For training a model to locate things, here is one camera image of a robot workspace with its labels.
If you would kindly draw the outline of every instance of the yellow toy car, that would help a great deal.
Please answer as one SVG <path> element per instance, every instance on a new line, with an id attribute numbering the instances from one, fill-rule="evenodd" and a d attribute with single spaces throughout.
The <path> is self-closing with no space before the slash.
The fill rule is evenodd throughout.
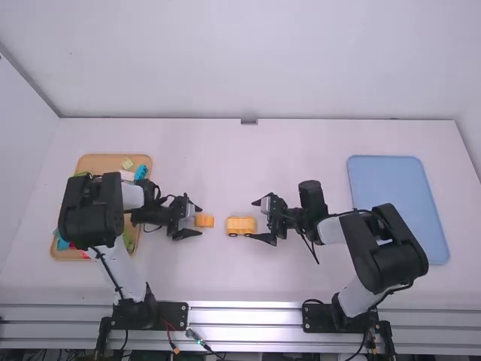
<path id="1" fill-rule="evenodd" d="M 231 237 L 250 237 L 257 232 L 257 221 L 254 217 L 229 217 L 225 222 L 225 229 Z"/>

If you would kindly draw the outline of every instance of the black mounting bracket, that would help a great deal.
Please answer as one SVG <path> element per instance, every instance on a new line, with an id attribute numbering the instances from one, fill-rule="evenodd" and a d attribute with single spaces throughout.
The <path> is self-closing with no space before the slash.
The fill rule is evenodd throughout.
<path id="1" fill-rule="evenodd" d="M 154 331 L 166 331 L 167 323 L 175 328 L 175 331 L 185 331 L 187 329 L 187 316 L 189 305 L 186 302 L 160 302 L 157 301 L 157 320 L 148 328 Z M 111 317 L 103 317 L 98 328 L 97 344 L 95 346 L 94 360 L 104 359 L 105 348 L 107 346 L 108 334 L 112 329 L 142 330 L 134 323 L 125 321 L 114 312 Z"/>
<path id="2" fill-rule="evenodd" d="M 167 323 L 170 323 L 177 331 L 185 331 L 187 329 L 187 316 L 189 313 L 189 305 L 186 302 L 160 302 L 157 301 L 157 316 L 150 330 L 165 331 Z M 121 317 L 116 317 L 115 312 L 112 314 L 110 329 L 143 329 L 126 322 Z"/>
<path id="3" fill-rule="evenodd" d="M 376 309 L 360 314 L 348 322 L 335 322 L 331 304 L 302 306 L 302 329 L 306 333 L 365 333 L 367 327 L 379 323 Z"/>

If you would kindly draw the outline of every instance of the orange wooden block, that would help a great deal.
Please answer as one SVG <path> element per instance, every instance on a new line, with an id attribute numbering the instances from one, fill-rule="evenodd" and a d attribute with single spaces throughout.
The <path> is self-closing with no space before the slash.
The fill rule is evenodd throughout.
<path id="1" fill-rule="evenodd" d="M 206 214 L 196 214 L 194 219 L 194 226 L 202 228 L 213 228 L 214 218 Z"/>
<path id="2" fill-rule="evenodd" d="M 257 232 L 257 221 L 254 217 L 229 217 L 225 222 L 225 231 L 231 237 L 249 237 Z"/>

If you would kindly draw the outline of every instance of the metal frame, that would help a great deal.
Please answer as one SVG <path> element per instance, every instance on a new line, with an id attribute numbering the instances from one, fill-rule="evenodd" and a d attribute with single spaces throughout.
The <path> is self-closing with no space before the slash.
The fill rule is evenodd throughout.
<path id="1" fill-rule="evenodd" d="M 189 302 L 189 326 L 215 351 L 354 352 L 361 335 L 307 334 L 301 304 L 294 302 Z M 0 305 L 1 348 L 93 349 L 109 305 Z M 380 309 L 392 324 L 398 353 L 481 355 L 481 311 Z M 172 332 L 181 350 L 202 351 L 183 332 Z M 124 331 L 112 331 L 119 348 Z M 130 331 L 126 349 L 170 350 L 166 332 Z"/>

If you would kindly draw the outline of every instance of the connector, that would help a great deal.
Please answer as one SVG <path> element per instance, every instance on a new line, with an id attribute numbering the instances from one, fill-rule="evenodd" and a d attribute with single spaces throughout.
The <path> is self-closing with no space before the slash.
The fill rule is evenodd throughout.
<path id="1" fill-rule="evenodd" d="M 193 329 L 187 329 L 186 330 L 186 337 L 187 338 L 192 338 L 193 340 L 197 341 L 197 343 L 199 345 L 201 345 L 202 347 L 205 346 L 205 341 L 204 339 L 196 332 L 194 331 Z"/>
<path id="2" fill-rule="evenodd" d="M 170 346 L 171 346 L 171 349 L 172 349 L 172 352 L 174 352 L 176 355 L 179 354 L 180 350 L 179 348 L 175 345 L 174 342 L 170 341 L 169 342 Z"/>

